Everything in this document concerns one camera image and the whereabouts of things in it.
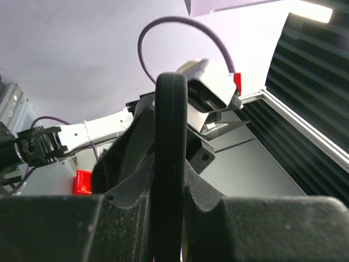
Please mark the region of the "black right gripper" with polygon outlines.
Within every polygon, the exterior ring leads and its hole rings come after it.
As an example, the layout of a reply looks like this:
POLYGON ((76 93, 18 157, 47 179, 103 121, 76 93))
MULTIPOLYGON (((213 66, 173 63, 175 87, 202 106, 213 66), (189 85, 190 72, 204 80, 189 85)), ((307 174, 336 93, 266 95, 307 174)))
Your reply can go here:
POLYGON ((155 154, 162 171, 178 169, 188 161, 201 174, 217 153, 209 143, 247 124, 247 121, 223 121, 221 112, 213 112, 204 124, 214 127, 196 131, 184 115, 189 112, 189 106, 176 106, 174 102, 171 99, 165 105, 154 93, 148 93, 126 104, 133 121, 97 161, 91 176, 94 194, 106 193, 126 180, 151 154, 155 154))

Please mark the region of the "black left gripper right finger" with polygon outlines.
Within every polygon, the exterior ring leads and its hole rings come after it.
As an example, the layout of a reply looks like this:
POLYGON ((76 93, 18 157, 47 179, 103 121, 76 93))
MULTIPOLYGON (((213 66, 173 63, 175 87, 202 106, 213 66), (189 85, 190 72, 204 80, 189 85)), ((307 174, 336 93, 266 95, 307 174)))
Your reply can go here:
POLYGON ((348 261, 348 208, 326 196, 228 197, 185 166, 185 261, 348 261))

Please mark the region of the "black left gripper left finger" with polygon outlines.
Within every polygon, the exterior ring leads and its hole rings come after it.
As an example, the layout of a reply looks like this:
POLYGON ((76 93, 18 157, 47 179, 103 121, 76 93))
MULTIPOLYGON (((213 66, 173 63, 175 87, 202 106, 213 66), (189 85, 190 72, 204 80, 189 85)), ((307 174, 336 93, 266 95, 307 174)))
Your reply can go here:
POLYGON ((144 164, 105 194, 1 198, 1 261, 152 261, 144 164))

